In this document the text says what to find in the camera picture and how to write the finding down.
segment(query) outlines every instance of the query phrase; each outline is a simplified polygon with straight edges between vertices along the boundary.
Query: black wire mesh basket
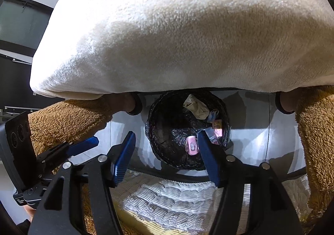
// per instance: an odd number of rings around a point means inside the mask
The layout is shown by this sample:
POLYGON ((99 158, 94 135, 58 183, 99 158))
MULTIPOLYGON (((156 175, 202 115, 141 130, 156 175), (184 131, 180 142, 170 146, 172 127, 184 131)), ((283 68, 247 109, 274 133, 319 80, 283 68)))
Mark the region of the black wire mesh basket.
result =
POLYGON ((189 155, 185 150, 185 142, 188 136, 196 135, 212 124, 196 119, 183 107, 189 94, 203 102, 210 111, 219 110, 217 119, 221 119, 223 125, 223 136, 219 139, 220 147, 225 149, 230 134, 226 105, 219 97, 204 88, 175 90, 161 95, 150 108, 145 133, 154 155, 159 160, 178 169, 204 170, 200 152, 197 155, 189 155))

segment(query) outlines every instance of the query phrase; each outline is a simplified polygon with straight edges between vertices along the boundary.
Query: floor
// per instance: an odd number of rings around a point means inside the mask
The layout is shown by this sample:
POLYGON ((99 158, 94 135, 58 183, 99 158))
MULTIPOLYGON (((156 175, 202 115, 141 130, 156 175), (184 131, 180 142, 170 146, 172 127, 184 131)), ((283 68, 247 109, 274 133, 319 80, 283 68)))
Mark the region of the floor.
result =
MULTIPOLYGON (((275 107, 275 95, 246 90, 213 91, 226 104, 231 123, 228 154, 243 163, 259 165, 266 161, 279 177, 305 166, 304 152, 297 132, 294 114, 285 115, 275 107)), ((179 173, 190 176, 206 176, 207 172, 179 170, 159 161, 153 154, 145 136, 145 123, 151 104, 160 95, 142 96, 144 109, 138 116, 125 112, 114 115, 104 130, 96 133, 100 143, 96 148, 72 157, 74 164, 84 162, 101 153, 107 153, 112 145, 123 141, 128 131, 136 134, 136 150, 130 167, 150 170, 170 176, 179 173)))
POLYGON ((19 224, 25 219, 29 219, 29 216, 24 208, 19 206, 14 200, 13 190, 14 185, 10 180, 2 161, 0 161, 0 201, 14 223, 19 224))

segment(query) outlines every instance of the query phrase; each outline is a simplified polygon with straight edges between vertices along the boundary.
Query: white fluffy blanket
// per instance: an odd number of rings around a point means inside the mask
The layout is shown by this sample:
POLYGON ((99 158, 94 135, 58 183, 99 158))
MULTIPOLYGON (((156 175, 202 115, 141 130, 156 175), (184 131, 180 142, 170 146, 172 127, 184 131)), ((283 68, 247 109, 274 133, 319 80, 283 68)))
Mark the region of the white fluffy blanket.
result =
POLYGON ((334 84, 327 0, 59 0, 33 59, 38 94, 334 84))

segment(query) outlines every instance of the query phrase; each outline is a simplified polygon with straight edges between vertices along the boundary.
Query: plastic wrapper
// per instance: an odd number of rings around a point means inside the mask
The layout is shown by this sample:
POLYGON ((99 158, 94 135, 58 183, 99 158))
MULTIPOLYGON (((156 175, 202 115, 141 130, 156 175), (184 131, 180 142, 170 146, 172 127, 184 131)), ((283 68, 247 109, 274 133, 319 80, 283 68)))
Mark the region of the plastic wrapper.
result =
POLYGON ((214 122, 212 122, 212 128, 218 137, 223 136, 223 123, 221 119, 217 119, 214 122))
POLYGON ((185 150, 191 156, 198 154, 197 136, 187 137, 185 150))
POLYGON ((219 140, 220 147, 224 149, 230 133, 226 107, 220 98, 206 89, 176 90, 161 95, 150 108, 145 133, 154 155, 159 160, 178 169, 204 170, 200 152, 196 155, 187 154, 185 144, 188 136, 197 136, 199 131, 211 127, 212 124, 196 119, 191 111, 183 107, 189 94, 193 94, 209 110, 219 110, 218 119, 222 120, 224 129, 219 140))
POLYGON ((216 133, 214 132, 212 127, 206 128, 205 129, 206 135, 208 135, 208 138, 210 139, 211 143, 215 145, 220 145, 220 140, 216 133))
POLYGON ((207 122, 212 123, 216 120, 216 117, 218 117, 219 115, 219 110, 218 109, 214 109, 212 111, 209 112, 208 118, 207 118, 207 122))

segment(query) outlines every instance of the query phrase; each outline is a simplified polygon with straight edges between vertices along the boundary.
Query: crumpled paper bag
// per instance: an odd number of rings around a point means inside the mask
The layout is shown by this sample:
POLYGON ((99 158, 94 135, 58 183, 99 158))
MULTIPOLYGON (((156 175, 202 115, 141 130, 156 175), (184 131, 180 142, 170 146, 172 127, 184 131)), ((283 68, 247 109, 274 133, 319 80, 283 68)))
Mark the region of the crumpled paper bag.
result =
POLYGON ((192 94, 187 97, 183 103, 183 107, 191 111, 194 116, 200 120, 206 119, 209 115, 208 107, 192 94))

